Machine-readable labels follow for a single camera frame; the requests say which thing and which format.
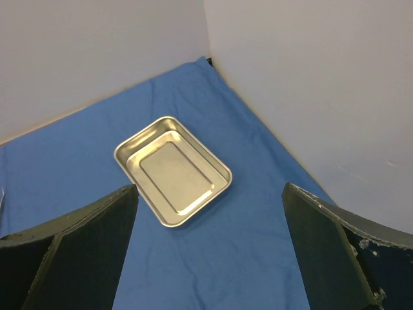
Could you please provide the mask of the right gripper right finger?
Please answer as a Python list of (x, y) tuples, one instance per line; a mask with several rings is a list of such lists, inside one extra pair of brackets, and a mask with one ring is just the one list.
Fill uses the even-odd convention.
[(412, 235), (287, 183), (288, 229), (311, 309), (412, 309)]

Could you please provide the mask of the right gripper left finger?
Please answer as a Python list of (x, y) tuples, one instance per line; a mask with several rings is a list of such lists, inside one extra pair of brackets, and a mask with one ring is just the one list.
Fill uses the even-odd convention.
[(111, 309), (139, 195), (127, 185), (1, 238), (1, 309)]

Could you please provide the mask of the steel instrument tray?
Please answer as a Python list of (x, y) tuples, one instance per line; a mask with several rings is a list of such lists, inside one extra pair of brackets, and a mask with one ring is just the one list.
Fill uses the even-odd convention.
[(173, 116), (120, 143), (114, 159), (165, 227), (178, 227), (227, 190), (231, 170)]

